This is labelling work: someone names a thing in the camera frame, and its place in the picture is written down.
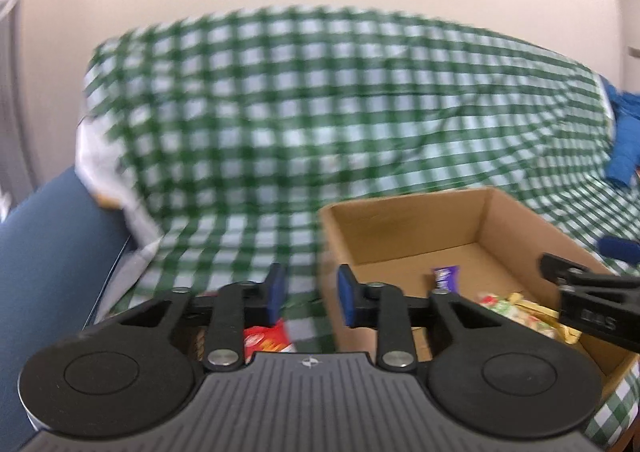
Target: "silver screw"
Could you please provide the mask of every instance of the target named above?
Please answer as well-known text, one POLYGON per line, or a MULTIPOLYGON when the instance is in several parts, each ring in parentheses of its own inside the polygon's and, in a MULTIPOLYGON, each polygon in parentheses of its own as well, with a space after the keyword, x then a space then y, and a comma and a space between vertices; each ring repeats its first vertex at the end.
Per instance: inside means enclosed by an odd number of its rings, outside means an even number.
POLYGON ((404 351, 389 351, 382 356, 382 361, 391 367, 406 367, 414 362, 414 357, 404 351))
POLYGON ((214 366, 230 366, 238 361, 238 353, 231 349, 216 349, 207 355, 207 360, 214 366))

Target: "purple candy wrapper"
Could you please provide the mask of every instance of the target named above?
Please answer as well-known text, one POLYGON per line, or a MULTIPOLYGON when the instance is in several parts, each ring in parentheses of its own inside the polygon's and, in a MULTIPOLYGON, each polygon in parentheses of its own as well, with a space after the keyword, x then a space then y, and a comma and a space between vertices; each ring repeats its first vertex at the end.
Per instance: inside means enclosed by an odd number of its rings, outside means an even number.
POLYGON ((458 266, 446 266, 433 268, 436 276, 436 287, 447 291, 458 292, 458 266))

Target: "red snack bag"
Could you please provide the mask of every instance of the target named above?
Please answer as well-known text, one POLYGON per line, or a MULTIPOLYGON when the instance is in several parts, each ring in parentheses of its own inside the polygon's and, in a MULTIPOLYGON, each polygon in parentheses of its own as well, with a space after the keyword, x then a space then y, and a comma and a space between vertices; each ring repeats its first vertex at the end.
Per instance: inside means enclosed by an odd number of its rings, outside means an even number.
POLYGON ((282 319, 273 327, 249 327, 244 330, 244 359, 249 361, 256 351, 273 353, 295 353, 293 344, 287 337, 282 319))

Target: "cardboard box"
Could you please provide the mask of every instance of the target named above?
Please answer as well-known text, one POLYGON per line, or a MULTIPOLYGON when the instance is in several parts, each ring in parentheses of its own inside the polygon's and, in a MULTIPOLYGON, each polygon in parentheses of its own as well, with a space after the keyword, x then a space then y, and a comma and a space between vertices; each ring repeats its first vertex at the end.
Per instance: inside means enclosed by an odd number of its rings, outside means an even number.
MULTIPOLYGON (((347 263, 360 282, 395 284, 424 297, 434 288, 431 269, 458 265, 459 293, 507 296, 515 291, 558 309, 558 288, 538 272, 544 252, 609 273, 586 250, 508 194, 491 188, 357 199, 320 211, 325 237, 320 287, 338 349, 375 355, 372 329, 344 325, 336 291, 337 266, 347 263)), ((418 358, 431 354, 424 331, 414 330, 418 358)), ((622 380, 637 355, 583 335, 575 347, 602 373, 603 397, 622 380)))

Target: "gingham cloth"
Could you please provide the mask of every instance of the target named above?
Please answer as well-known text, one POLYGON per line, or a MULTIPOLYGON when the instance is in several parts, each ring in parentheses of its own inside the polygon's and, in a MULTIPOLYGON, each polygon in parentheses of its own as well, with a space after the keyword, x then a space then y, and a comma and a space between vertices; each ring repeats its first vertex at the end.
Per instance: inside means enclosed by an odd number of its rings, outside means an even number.
MULTIPOLYGON (((123 177, 165 233, 116 309, 262 280, 278 261, 289 335, 330 351, 316 212, 352 197, 491 185, 591 251, 604 233, 636 237, 638 189, 602 180, 595 79, 514 38, 351 8, 233 12, 109 40, 89 71, 90 113, 124 145, 123 177)), ((598 442, 637 411, 637 369, 625 384, 590 425, 598 442)))

